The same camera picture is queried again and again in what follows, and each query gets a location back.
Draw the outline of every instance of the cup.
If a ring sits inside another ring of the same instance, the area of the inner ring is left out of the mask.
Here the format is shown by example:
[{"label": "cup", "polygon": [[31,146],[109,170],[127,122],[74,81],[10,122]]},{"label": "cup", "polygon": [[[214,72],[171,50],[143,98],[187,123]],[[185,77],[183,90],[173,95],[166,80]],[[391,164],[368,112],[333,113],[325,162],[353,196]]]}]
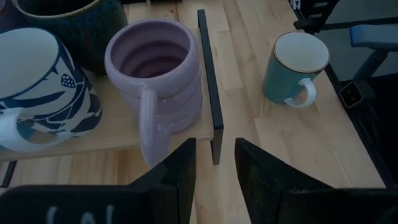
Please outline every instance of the cup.
[{"label": "cup", "polygon": [[105,49],[127,25],[120,0],[14,0],[28,22],[55,34],[79,64],[105,75]]},{"label": "cup", "polygon": [[[99,123],[100,100],[81,68],[51,33],[37,28],[0,34],[0,145],[43,150],[84,136]],[[45,144],[21,136],[18,123],[56,138]]]},{"label": "cup", "polygon": [[198,46],[188,28],[167,19],[129,24],[105,53],[109,79],[139,118],[141,149],[154,167],[170,134],[189,127],[202,105]]},{"label": "cup", "polygon": [[[317,95],[313,80],[328,65],[326,45],[313,35],[290,32],[280,36],[269,57],[264,79],[264,95],[274,103],[294,108],[311,105]],[[307,99],[298,103],[294,98],[304,89]]]},{"label": "cup", "polygon": [[25,17],[12,5],[12,0],[0,0],[0,34],[26,25]]}]

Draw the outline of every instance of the wooden shelf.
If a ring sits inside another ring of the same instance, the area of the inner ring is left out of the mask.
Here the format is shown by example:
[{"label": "wooden shelf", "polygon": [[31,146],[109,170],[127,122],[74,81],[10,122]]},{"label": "wooden shelf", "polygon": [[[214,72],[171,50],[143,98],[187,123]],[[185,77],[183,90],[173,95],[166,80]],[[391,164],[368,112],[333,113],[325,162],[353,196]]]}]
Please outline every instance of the wooden shelf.
[{"label": "wooden shelf", "polygon": [[[211,117],[211,106],[206,80],[206,70],[201,53],[201,89],[203,105],[199,119],[188,129],[175,133],[171,138],[173,142],[184,142],[187,138],[197,140],[213,140],[214,129]],[[108,77],[93,77],[90,79],[101,100],[103,117],[99,125],[87,136],[69,139],[59,146],[39,152],[14,152],[0,151],[0,161],[15,161],[37,157],[62,156],[82,152],[97,152],[105,150],[135,149],[140,147],[138,120],[132,115],[127,103],[121,98],[119,91],[109,81]],[[34,134],[33,142],[43,141],[41,136]]]}]

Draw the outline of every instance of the lavender ribbed mug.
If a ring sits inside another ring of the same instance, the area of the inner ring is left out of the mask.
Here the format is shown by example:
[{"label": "lavender ribbed mug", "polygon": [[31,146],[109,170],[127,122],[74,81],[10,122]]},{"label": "lavender ribbed mug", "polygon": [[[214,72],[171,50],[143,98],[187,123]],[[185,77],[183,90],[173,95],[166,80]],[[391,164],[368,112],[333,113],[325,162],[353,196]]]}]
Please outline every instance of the lavender ribbed mug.
[{"label": "lavender ribbed mug", "polygon": [[195,38],[175,21],[135,22],[109,42],[105,68],[139,117],[142,154],[146,163],[154,167],[169,153],[170,134],[189,127],[201,111]]}]

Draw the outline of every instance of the blue cushion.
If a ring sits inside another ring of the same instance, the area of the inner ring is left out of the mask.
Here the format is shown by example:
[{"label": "blue cushion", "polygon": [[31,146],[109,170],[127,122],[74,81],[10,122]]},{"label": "blue cushion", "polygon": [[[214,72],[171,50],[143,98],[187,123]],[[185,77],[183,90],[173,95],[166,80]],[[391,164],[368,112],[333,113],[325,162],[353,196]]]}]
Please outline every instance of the blue cushion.
[{"label": "blue cushion", "polygon": [[353,47],[398,51],[398,26],[358,25],[349,30],[349,37]]}]

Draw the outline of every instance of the light wood surface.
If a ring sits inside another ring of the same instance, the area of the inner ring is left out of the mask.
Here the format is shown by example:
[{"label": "light wood surface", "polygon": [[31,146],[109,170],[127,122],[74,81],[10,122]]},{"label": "light wood surface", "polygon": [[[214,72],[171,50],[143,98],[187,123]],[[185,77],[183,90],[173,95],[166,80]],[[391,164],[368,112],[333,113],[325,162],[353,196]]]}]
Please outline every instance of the light wood surface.
[{"label": "light wood surface", "polygon": [[[288,1],[186,0],[126,6],[131,21],[166,17],[194,32],[197,9],[206,10],[224,138],[219,166],[212,164],[210,143],[197,144],[192,223],[250,223],[236,175],[237,137],[332,187],[384,187],[326,74],[315,80],[317,100],[308,108],[275,105],[263,97],[261,85],[271,46],[279,35],[295,30]],[[140,150],[51,157],[18,162],[11,186],[127,184],[147,170]]]},{"label": "light wood surface", "polygon": [[[139,149],[138,120],[131,113],[127,103],[121,98],[118,89],[110,82],[108,77],[90,77],[90,80],[103,108],[102,119],[91,133],[82,138],[69,139],[58,146],[38,152],[0,151],[0,161],[62,156],[82,152]],[[181,142],[187,138],[206,141],[213,139],[214,127],[205,69],[202,69],[201,82],[203,104],[199,119],[188,129],[173,134],[170,141]],[[36,133],[31,137],[31,140],[45,142],[48,141],[48,138],[48,136]]]}]

